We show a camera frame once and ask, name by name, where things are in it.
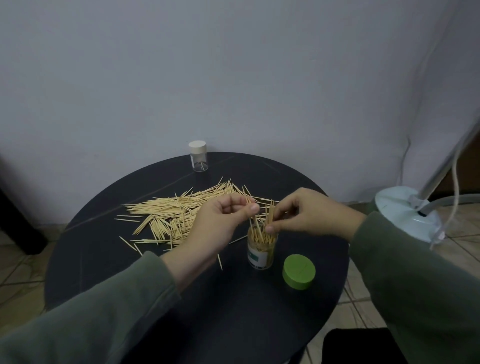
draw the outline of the clear plastic jar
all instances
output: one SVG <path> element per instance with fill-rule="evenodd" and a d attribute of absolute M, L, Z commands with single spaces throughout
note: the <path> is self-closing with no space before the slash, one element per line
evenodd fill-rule
<path fill-rule="evenodd" d="M 203 172 L 208 169 L 207 143 L 203 140 L 195 140 L 188 144 L 192 168 L 195 172 Z"/>
<path fill-rule="evenodd" d="M 256 226 L 248 229 L 247 233 L 247 258 L 252 267 L 255 269 L 269 269 L 273 264 L 275 255 L 275 245 L 278 235 L 274 236 L 273 243 L 264 244 L 254 239 L 252 230 L 257 229 Z"/>

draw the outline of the light blue base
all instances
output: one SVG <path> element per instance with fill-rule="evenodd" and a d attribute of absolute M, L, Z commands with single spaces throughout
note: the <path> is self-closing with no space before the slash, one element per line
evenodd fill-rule
<path fill-rule="evenodd" d="M 418 240 L 430 243 L 435 233 L 442 227 L 442 221 L 436 211 L 422 217 L 411 207 L 408 199 L 417 194 L 418 191 L 413 188 L 396 186 L 378 192 L 374 201 L 378 211 L 396 227 Z M 428 203 L 424 200 L 419 209 Z"/>

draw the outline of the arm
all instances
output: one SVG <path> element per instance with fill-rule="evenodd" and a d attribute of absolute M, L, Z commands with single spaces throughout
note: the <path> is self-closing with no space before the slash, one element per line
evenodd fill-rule
<path fill-rule="evenodd" d="M 480 362 L 480 281 L 397 229 L 316 191 L 278 205 L 267 230 L 334 234 L 349 242 L 372 302 L 409 363 Z"/>
<path fill-rule="evenodd" d="M 199 210 L 187 240 L 160 258 L 146 252 L 129 268 L 0 339 L 0 362 L 119 363 L 258 212 L 225 195 Z"/>

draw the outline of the person's left hand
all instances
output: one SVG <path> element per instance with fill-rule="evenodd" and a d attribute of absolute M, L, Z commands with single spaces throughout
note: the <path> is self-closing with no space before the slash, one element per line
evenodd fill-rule
<path fill-rule="evenodd" d="M 235 228 L 259 210 L 253 199 L 240 194 L 214 197 L 198 211 L 187 240 L 217 254 L 231 240 Z"/>

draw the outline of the white lid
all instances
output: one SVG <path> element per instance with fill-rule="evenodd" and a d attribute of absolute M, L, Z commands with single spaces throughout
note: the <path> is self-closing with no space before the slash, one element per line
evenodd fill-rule
<path fill-rule="evenodd" d="M 193 142 L 188 143 L 190 147 L 190 153 L 192 154 L 202 154 L 207 152 L 207 143 L 203 140 L 194 140 Z"/>

